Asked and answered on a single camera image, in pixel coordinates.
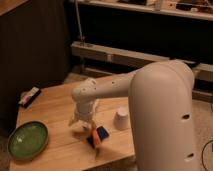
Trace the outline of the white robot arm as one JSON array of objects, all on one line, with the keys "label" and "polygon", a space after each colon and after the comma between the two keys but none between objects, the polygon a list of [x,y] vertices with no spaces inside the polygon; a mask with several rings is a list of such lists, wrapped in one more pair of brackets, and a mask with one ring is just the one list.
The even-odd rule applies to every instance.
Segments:
[{"label": "white robot arm", "polygon": [[194,82],[179,60],[153,62],[105,83],[89,79],[72,90],[75,114],[86,119],[96,100],[127,97],[138,171],[199,171]]}]

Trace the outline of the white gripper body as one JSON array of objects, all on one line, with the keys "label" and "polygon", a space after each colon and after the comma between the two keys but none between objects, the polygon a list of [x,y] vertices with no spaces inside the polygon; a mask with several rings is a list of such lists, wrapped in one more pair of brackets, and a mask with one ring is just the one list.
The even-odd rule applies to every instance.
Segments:
[{"label": "white gripper body", "polygon": [[90,123],[96,113],[98,103],[98,100],[93,100],[85,103],[77,103],[74,111],[75,119]]}]

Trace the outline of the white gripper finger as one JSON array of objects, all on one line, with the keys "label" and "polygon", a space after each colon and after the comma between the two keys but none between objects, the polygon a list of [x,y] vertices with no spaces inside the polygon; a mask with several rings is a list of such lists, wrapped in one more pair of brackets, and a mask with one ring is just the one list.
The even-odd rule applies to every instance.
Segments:
[{"label": "white gripper finger", "polygon": [[93,130],[95,130],[96,128],[97,128],[96,122],[95,122],[94,120],[90,121],[90,122],[89,122],[89,130],[90,130],[90,131],[93,131]]},{"label": "white gripper finger", "polygon": [[73,124],[78,122],[78,118],[76,118],[75,116],[71,117],[69,122],[68,122],[68,126],[71,127]]}]

